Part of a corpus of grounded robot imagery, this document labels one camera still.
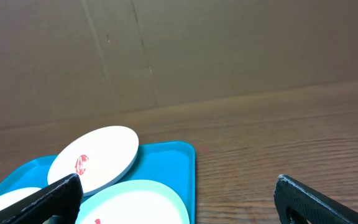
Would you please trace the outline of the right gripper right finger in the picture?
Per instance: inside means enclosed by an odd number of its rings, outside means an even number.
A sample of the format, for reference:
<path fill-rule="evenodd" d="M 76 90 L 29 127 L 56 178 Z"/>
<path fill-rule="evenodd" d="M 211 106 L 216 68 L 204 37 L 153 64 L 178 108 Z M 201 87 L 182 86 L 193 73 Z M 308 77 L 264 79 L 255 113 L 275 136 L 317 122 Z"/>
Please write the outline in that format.
<path fill-rule="evenodd" d="M 273 199 L 284 224 L 358 224 L 358 212 L 285 174 L 278 176 Z"/>

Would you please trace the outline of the light blue plate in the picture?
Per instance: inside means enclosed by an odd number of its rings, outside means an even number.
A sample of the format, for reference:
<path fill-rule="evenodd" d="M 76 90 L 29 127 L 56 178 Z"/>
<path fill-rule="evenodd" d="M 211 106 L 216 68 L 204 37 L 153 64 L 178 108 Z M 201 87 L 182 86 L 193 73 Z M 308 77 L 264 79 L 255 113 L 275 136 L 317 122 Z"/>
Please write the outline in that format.
<path fill-rule="evenodd" d="M 153 180 L 129 180 L 110 186 L 80 206 L 76 224 L 189 224 L 179 195 Z"/>

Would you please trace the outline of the white plate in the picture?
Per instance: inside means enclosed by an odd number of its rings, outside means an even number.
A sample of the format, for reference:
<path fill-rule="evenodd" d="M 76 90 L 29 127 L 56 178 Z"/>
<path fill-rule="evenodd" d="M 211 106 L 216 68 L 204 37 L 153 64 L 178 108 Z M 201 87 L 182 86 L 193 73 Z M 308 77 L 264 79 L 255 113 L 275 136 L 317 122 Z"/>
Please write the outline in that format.
<path fill-rule="evenodd" d="M 137 157 L 139 138 L 125 126 L 106 126 L 67 145 L 47 174 L 52 184 L 69 174 L 80 178 L 84 196 L 93 195 L 120 180 Z"/>

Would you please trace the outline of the yellow-green plate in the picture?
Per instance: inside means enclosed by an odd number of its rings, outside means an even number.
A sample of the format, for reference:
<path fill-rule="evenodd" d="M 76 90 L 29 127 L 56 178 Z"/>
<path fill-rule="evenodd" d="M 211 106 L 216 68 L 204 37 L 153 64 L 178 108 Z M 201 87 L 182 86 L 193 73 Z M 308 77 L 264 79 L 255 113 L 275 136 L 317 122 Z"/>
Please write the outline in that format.
<path fill-rule="evenodd" d="M 26 187 L 0 195 L 0 211 L 39 191 L 38 187 Z"/>

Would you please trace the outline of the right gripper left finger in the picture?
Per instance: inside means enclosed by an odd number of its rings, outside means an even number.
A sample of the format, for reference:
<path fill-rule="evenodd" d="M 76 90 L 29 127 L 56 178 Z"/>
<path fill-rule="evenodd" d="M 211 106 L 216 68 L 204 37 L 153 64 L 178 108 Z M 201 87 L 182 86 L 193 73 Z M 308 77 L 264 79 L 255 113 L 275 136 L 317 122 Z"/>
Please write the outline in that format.
<path fill-rule="evenodd" d="M 82 199 L 78 174 L 69 174 L 1 210 L 0 224 L 74 223 Z"/>

